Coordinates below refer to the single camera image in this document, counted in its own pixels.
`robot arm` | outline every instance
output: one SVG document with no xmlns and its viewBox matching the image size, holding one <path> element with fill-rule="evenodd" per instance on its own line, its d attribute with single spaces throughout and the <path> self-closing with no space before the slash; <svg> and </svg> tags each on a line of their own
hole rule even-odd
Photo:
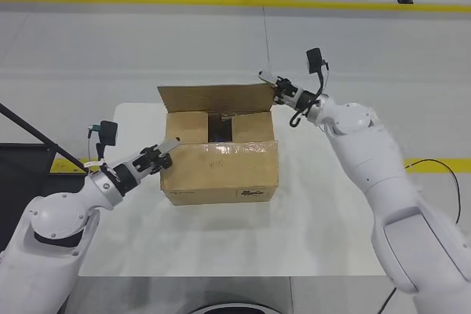
<svg viewBox="0 0 471 314">
<path fill-rule="evenodd" d="M 138 156 L 89 175 L 78 193 L 36 197 L 26 207 L 0 260 L 0 314 L 56 313 L 75 285 L 100 219 L 141 179 L 172 165 L 168 152 L 179 139 L 144 149 Z M 66 247 L 63 239 L 81 236 Z"/>
<path fill-rule="evenodd" d="M 260 78 L 275 88 L 277 104 L 324 128 L 343 170 L 373 211 L 371 242 L 378 260 L 399 290 L 414 294 L 418 312 L 471 314 L 471 247 L 454 223 L 416 192 L 398 145 L 374 111 L 337 105 L 325 93 L 312 98 L 265 71 Z"/>
</svg>

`black stand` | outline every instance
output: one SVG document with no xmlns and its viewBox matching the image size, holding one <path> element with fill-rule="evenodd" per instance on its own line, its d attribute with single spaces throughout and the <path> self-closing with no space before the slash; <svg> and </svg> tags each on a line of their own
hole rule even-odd
<svg viewBox="0 0 471 314">
<path fill-rule="evenodd" d="M 87 172 L 87 169 L 84 167 L 84 165 L 76 159 L 74 156 L 70 155 L 67 151 L 65 151 L 63 148 L 61 148 L 58 144 L 54 143 L 51 141 L 47 136 L 44 134 L 40 133 L 36 128 L 31 126 L 28 122 L 24 121 L 20 116 L 16 115 L 14 112 L 10 111 L 6 106 L 0 103 L 0 113 L 3 114 L 5 117 L 7 117 L 9 120 L 12 122 L 16 123 L 18 126 L 23 128 L 25 131 L 27 131 L 29 134 L 33 135 L 34 137 L 38 138 L 41 142 L 49 146 L 49 149 L 52 151 L 59 153 L 69 161 L 73 162 L 74 165 L 76 165 L 78 168 L 84 170 Z"/>
</svg>

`yellow floor line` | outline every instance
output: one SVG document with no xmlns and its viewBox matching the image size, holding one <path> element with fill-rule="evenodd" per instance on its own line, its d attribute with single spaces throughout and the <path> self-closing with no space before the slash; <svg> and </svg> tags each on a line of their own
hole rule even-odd
<svg viewBox="0 0 471 314">
<path fill-rule="evenodd" d="M 354 9 L 384 11 L 417 11 L 441 13 L 471 13 L 471 5 L 438 5 L 416 3 L 401 5 L 377 2 L 322 2 L 314 0 L 1 0 L 0 2 L 45 2 L 84 4 L 170 4 L 170 5 L 224 5 L 224 6 L 267 6 L 303 9 Z"/>
<path fill-rule="evenodd" d="M 405 165 L 410 165 L 420 159 L 405 159 Z M 446 163 L 456 173 L 471 173 L 471 159 L 438 159 Z M 437 162 L 421 162 L 407 170 L 409 173 L 447 173 L 448 169 Z M 82 173 L 82 171 L 67 159 L 55 159 L 51 173 Z"/>
</svg>

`open cardboard box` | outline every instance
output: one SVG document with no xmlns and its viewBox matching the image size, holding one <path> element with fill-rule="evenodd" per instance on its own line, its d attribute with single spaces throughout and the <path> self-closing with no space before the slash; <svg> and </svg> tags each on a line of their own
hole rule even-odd
<svg viewBox="0 0 471 314">
<path fill-rule="evenodd" d="M 166 138 L 179 137 L 161 189 L 174 205 L 269 201 L 279 184 L 267 84 L 161 86 Z"/>
</svg>

